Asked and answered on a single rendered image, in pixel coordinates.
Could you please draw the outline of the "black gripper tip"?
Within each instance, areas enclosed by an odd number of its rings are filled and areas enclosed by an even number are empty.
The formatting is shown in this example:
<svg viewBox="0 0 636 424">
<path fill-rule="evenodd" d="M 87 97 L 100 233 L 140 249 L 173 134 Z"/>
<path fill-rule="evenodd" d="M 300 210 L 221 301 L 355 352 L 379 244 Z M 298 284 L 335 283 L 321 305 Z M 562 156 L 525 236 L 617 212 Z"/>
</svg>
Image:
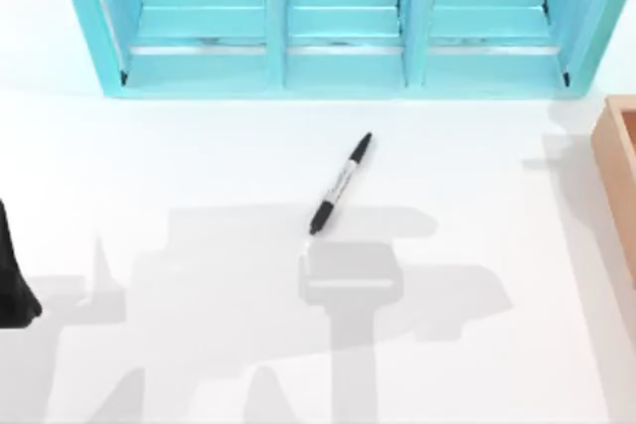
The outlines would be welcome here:
<svg viewBox="0 0 636 424">
<path fill-rule="evenodd" d="M 0 200 L 0 330 L 27 328 L 42 313 L 40 301 L 20 270 L 6 208 Z"/>
</svg>

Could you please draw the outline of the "light blue rack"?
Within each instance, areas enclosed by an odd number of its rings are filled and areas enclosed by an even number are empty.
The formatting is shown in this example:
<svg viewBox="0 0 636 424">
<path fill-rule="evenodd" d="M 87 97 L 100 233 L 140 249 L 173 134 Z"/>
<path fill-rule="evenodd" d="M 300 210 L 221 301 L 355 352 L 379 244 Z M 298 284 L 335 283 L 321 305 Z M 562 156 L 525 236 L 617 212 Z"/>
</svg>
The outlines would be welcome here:
<svg viewBox="0 0 636 424">
<path fill-rule="evenodd" d="M 578 98 L 627 0 L 72 0 L 118 98 Z"/>
</svg>

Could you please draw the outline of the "shallow salmon-coloured box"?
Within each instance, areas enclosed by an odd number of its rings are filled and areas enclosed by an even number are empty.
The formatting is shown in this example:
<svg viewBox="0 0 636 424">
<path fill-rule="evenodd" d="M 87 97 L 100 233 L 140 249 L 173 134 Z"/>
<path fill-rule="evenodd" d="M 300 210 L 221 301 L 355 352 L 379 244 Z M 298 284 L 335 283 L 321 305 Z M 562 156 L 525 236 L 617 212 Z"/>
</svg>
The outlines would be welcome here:
<svg viewBox="0 0 636 424">
<path fill-rule="evenodd" d="M 636 288 L 636 94 L 605 97 L 592 130 L 591 145 Z"/>
</svg>

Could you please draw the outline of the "black marker pen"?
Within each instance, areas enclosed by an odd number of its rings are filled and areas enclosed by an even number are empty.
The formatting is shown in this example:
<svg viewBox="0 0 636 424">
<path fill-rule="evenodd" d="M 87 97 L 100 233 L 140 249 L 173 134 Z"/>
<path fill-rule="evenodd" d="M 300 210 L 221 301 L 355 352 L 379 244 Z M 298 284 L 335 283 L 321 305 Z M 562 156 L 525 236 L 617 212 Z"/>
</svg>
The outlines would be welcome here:
<svg viewBox="0 0 636 424">
<path fill-rule="evenodd" d="M 327 224 L 336 204 L 347 189 L 355 171 L 365 157 L 373 138 L 372 132 L 367 132 L 358 142 L 352 153 L 349 155 L 343 168 L 339 172 L 335 183 L 323 197 L 319 207 L 313 214 L 309 222 L 309 234 L 311 236 L 320 232 Z"/>
</svg>

